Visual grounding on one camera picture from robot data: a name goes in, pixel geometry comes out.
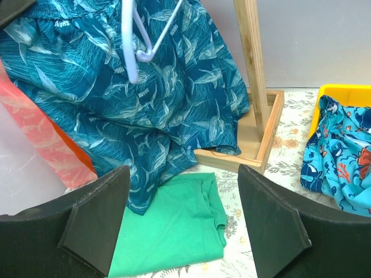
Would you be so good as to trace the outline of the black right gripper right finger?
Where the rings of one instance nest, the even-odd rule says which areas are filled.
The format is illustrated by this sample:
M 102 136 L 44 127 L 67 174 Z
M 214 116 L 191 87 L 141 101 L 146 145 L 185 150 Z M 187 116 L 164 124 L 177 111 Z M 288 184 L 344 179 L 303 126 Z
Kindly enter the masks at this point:
M 238 187 L 258 277 L 370 277 L 370 218 L 317 203 L 243 164 Z

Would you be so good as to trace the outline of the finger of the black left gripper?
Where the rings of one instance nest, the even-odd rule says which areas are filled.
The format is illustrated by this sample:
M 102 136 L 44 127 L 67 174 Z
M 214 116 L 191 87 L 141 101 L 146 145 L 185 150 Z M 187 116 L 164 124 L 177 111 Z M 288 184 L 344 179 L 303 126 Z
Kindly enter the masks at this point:
M 1 28 L 7 27 L 15 18 L 19 17 L 34 4 L 35 0 L 1 0 Z

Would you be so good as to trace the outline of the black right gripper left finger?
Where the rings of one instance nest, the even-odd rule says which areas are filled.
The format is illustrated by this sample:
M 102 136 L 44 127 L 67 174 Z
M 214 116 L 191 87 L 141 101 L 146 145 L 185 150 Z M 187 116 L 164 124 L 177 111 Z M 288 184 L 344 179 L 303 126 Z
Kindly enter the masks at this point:
M 16 215 L 1 216 L 1 277 L 107 277 L 130 188 L 120 166 Z

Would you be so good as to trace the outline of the dark blue shark shorts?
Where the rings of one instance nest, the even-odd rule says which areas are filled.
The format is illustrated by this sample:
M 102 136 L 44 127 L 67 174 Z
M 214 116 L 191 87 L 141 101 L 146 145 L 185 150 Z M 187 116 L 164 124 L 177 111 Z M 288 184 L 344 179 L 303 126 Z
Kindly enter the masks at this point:
M 157 188 L 196 165 L 196 149 L 240 153 L 250 108 L 243 79 L 200 1 L 184 1 L 132 84 L 121 1 L 37 1 L 1 31 L 10 80 L 90 157 L 103 176 L 130 167 L 128 207 L 144 214 Z

